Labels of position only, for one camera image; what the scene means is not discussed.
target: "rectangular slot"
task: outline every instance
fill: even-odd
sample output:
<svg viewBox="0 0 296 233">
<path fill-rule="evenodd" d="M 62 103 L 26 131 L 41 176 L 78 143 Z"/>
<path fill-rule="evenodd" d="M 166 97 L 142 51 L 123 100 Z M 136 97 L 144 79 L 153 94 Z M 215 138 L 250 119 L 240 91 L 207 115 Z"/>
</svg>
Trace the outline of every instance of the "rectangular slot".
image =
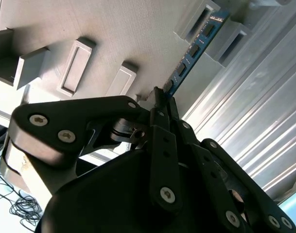
<svg viewBox="0 0 296 233">
<path fill-rule="evenodd" d="M 243 37 L 244 37 L 244 34 L 242 32 L 240 32 L 236 36 L 236 38 L 232 41 L 232 43 L 230 44 L 230 46 L 227 48 L 227 50 L 222 54 L 222 56 L 218 60 L 218 62 L 220 64 L 222 64 L 226 60 L 226 58 L 232 53 L 232 51 L 240 43 L 240 41 L 243 39 Z"/>
<path fill-rule="evenodd" d="M 73 96 L 87 67 L 95 43 L 85 38 L 77 39 L 72 46 L 58 90 Z"/>
<path fill-rule="evenodd" d="M 105 96 L 124 96 L 136 78 L 138 68 L 123 62 Z"/>
<path fill-rule="evenodd" d="M 198 45 L 193 45 L 192 48 L 189 51 L 189 55 L 194 58 L 196 57 L 196 55 L 198 54 L 198 52 L 200 51 L 200 47 L 198 47 Z"/>
<path fill-rule="evenodd" d="M 197 19 L 191 30 L 186 36 L 186 41 L 191 42 L 193 38 L 197 35 L 200 31 L 201 27 L 203 26 L 206 19 L 210 16 L 211 10 L 209 8 L 205 8 L 200 17 Z"/>
</svg>

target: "aluminum panel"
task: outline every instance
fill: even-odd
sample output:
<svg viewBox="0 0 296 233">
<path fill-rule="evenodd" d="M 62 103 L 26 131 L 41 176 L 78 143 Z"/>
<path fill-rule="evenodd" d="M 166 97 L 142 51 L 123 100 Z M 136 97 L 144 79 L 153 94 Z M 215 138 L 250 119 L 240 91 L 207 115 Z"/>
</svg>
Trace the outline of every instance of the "aluminum panel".
<svg viewBox="0 0 296 233">
<path fill-rule="evenodd" d="M 296 181 L 296 2 L 260 22 L 184 119 L 278 198 Z"/>
</svg>

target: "black cable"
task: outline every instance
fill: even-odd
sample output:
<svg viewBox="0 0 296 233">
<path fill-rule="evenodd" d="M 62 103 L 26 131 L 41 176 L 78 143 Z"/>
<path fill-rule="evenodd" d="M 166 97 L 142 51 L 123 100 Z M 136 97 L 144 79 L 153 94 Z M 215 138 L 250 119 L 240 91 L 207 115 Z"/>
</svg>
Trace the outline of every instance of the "black cable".
<svg viewBox="0 0 296 233">
<path fill-rule="evenodd" d="M 9 184 L 1 175 L 0 175 L 0 179 L 4 182 L 4 183 L 0 183 L 0 185 L 5 185 L 11 189 L 11 192 L 6 195 L 0 194 L 1 196 L 0 199 L 4 198 L 8 200 L 11 203 L 9 213 L 20 217 L 21 225 L 33 232 L 33 230 L 31 230 L 25 225 L 25 222 L 33 226 L 36 226 L 37 222 L 41 219 L 41 213 L 42 213 L 41 207 L 39 206 L 35 198 L 31 197 L 30 195 L 27 195 L 24 197 L 21 194 L 21 190 L 17 192 L 14 189 L 14 187 L 11 184 Z M 16 193 L 16 195 L 19 196 L 17 201 L 10 200 L 9 198 L 6 197 L 12 193 Z"/>
</svg>

